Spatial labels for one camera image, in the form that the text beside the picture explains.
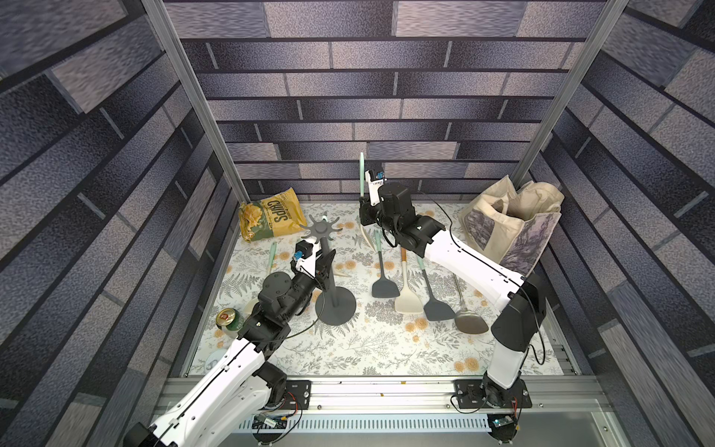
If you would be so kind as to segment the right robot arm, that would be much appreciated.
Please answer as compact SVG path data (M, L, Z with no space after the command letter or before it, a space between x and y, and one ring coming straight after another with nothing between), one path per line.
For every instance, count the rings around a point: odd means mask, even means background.
M491 363L482 376L480 399L492 408L526 406L523 363L546 316L545 297L518 272L500 266L454 236L450 228L416 212L410 190L384 179L363 180L359 219L377 225L388 245L437 264L480 291L499 312L491 326Z

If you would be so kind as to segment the grey utensil rack stand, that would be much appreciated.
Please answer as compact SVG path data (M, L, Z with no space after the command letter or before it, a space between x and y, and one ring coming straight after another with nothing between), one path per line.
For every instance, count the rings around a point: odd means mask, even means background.
M331 235L339 233L340 228L333 226L338 222L338 218L329 221L324 215L319 220L310 216L311 225L306 229L310 236L315 238L320 244L320 258L323 251L330 251ZM316 311L318 320L333 327L348 323L355 315L357 300L353 292L339 287L335 284L334 272L331 272L331 282L328 290L322 290L316 301Z

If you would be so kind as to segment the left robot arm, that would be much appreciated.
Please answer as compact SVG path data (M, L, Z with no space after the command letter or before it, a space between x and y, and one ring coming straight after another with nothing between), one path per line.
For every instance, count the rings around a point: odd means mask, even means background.
M306 308L314 290L327 289L335 255L335 250L297 243L292 273L264 279L258 304L221 360L151 426L132 427L122 444L218 446L249 416L281 404L287 376L269 359L289 337L290 320Z

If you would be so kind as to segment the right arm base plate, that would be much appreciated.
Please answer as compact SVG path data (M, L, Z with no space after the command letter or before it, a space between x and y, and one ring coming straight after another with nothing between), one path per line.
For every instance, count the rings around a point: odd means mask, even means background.
M487 379L484 385L481 378L458 379L452 384L460 410L519 410L533 407L531 394L521 378L508 389L500 387L491 379Z

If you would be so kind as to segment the wooden handle white spatula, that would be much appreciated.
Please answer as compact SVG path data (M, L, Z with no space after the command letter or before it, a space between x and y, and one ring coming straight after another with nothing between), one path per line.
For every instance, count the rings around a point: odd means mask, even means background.
M400 249L402 289L395 299L394 309L402 315L419 315L423 313L423 303L417 294L410 288L408 281L407 251Z

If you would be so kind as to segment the green handle grey spoon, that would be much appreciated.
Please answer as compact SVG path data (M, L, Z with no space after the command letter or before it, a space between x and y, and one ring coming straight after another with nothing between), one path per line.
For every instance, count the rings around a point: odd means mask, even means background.
M452 275L454 286L459 298L459 310L455 313L454 324L458 331L467 335L484 335L489 331L489 325L478 313L468 309L465 298L462 294L460 280L456 275Z

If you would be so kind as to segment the green handle grey turner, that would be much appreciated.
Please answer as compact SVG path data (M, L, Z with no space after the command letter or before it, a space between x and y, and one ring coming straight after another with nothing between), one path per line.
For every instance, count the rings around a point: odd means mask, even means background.
M428 274L426 273L426 266L423 259L421 257L418 257L417 262L420 266L423 279L426 283L426 289L428 290L428 302L424 304L424 313L426 314L426 319L428 321L453 320L455 318L455 312L448 304L444 303L443 301L439 301L433 292Z

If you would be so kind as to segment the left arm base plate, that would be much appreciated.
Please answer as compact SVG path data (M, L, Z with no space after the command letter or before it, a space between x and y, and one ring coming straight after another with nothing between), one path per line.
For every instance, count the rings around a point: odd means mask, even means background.
M288 380L283 393L272 396L266 404L270 411L305 411L309 409L313 383L309 380Z

